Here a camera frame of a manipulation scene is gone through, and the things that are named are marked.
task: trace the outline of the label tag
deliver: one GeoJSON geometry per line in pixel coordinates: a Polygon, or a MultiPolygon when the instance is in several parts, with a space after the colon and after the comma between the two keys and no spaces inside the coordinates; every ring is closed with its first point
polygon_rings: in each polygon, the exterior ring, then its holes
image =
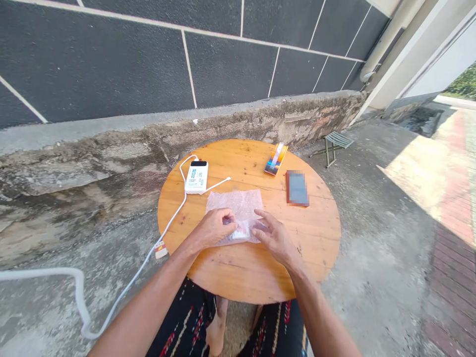
{"type": "Polygon", "coordinates": [[[157,247],[155,247],[155,258],[160,259],[165,257],[169,251],[165,247],[164,241],[161,241],[157,247]]]}

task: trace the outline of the person's left hand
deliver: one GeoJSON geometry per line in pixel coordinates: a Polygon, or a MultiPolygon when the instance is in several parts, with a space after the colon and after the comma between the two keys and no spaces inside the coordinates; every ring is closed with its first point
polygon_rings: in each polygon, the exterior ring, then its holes
{"type": "Polygon", "coordinates": [[[215,245],[216,242],[231,234],[238,228],[235,222],[235,214],[230,208],[216,208],[202,218],[200,223],[187,237],[187,240],[193,242],[198,251],[215,245]]]}

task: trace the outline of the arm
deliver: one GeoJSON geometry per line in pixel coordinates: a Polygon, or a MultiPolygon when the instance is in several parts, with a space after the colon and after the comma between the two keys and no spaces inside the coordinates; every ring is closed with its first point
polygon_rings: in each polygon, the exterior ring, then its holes
{"type": "Polygon", "coordinates": [[[287,269],[314,354],[325,357],[360,356],[355,342],[314,282],[284,225],[268,212],[255,210],[255,213],[263,217],[270,233],[253,230],[253,234],[287,269]]]}
{"type": "Polygon", "coordinates": [[[208,212],[147,285],[125,306],[88,354],[89,357],[145,356],[198,254],[233,232],[229,208],[208,212]]]}

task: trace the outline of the green stool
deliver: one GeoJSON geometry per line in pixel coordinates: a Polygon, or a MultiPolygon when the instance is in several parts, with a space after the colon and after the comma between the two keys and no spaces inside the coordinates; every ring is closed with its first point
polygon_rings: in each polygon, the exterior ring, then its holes
{"type": "Polygon", "coordinates": [[[324,143],[326,145],[325,149],[317,150],[316,152],[309,155],[312,157],[314,155],[324,154],[326,153],[326,168],[329,168],[333,163],[336,162],[336,151],[340,149],[347,149],[354,141],[346,138],[345,136],[339,134],[338,132],[331,132],[329,135],[324,136],[324,143]],[[332,151],[332,161],[329,162],[329,151],[332,151]]]}

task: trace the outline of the dark gray wall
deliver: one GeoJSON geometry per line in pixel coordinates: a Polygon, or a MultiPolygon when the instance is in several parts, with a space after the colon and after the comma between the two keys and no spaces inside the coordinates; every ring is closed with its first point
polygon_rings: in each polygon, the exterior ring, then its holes
{"type": "MultiPolygon", "coordinates": [[[[361,90],[388,22],[365,0],[244,0],[243,24],[241,0],[83,3],[0,0],[0,76],[49,122],[193,109],[190,74],[198,107],[361,90]]],[[[0,129],[38,122],[0,84],[0,129]]]]}

